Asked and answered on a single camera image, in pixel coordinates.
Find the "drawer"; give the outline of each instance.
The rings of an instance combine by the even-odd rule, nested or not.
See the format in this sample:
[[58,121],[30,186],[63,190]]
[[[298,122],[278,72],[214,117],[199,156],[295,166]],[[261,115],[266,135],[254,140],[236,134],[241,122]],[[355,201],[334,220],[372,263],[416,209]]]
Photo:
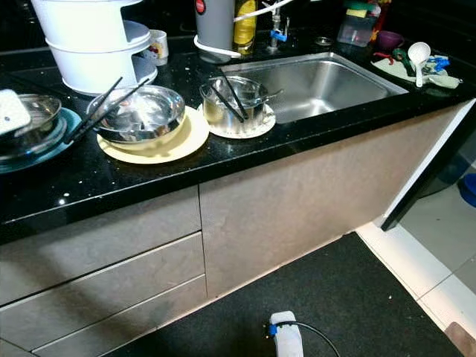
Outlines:
[[4,340],[0,340],[0,356],[1,357],[35,357],[17,346],[13,346]]
[[194,186],[8,243],[0,249],[0,305],[199,230]]
[[202,235],[195,233],[4,306],[0,337],[32,350],[204,272]]
[[205,275],[33,351],[40,357],[95,357],[206,301]]

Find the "purple bowl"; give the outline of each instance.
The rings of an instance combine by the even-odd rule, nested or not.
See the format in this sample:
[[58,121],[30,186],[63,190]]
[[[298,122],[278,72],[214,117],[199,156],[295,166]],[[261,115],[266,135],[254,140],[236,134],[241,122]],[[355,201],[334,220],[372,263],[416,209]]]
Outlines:
[[404,38],[399,33],[390,31],[379,31],[377,34],[377,48],[381,52],[391,53],[395,48],[403,45]]

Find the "white cup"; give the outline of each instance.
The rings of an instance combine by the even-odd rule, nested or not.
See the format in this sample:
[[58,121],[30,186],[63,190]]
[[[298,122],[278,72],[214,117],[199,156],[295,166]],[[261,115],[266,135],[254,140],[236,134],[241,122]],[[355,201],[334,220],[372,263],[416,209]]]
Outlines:
[[167,33],[162,30],[150,30],[151,44],[142,51],[142,56],[154,65],[165,65],[169,56]]

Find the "black backsplash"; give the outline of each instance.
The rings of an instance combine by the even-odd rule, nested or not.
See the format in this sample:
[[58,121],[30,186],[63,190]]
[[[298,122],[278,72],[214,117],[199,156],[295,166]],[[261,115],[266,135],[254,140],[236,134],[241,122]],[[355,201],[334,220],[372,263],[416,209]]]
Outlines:
[[[291,28],[315,28],[336,38],[344,14],[342,4],[343,0],[294,0],[283,7],[282,14],[290,17]],[[125,19],[165,30],[169,37],[196,32],[194,0],[143,0],[123,7],[122,13]],[[476,62],[475,19],[475,0],[393,0],[384,28]],[[257,26],[259,30],[271,28],[271,16],[259,16]],[[30,0],[2,1],[0,52],[43,46],[44,35]]]
[[[282,9],[291,28],[321,28],[335,37],[342,17],[342,0],[294,0]],[[0,11],[0,51],[46,46],[44,35],[30,0],[5,0]],[[165,30],[168,36],[187,36],[196,32],[194,0],[144,0],[122,8],[124,19],[148,28]],[[258,29],[271,28],[271,16],[258,17]]]
[[476,65],[475,0],[394,0],[384,29]]

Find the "metal bowl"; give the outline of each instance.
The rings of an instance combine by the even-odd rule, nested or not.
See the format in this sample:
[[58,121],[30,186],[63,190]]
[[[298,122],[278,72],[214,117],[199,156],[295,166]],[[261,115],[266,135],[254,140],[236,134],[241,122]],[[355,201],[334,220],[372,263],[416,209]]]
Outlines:
[[58,117],[58,98],[38,94],[21,94],[19,98],[31,122],[0,137],[0,161],[41,154],[58,144],[66,131],[65,121]]
[[[131,88],[115,89],[94,117],[106,112],[112,103]],[[102,96],[89,104],[86,113]],[[94,130],[112,145],[125,150],[142,150],[172,140],[179,132],[185,113],[184,99],[176,91],[160,86],[143,86],[107,115]]]
[[210,78],[209,83],[200,86],[200,95],[203,98],[203,113],[210,126],[216,132],[225,132],[235,135],[247,135],[255,132],[266,120],[264,98],[268,89],[262,84],[244,77],[227,77],[239,98],[248,119],[240,122],[234,113],[228,110],[224,103],[215,95],[210,86],[213,86],[239,112],[234,96],[223,77]]

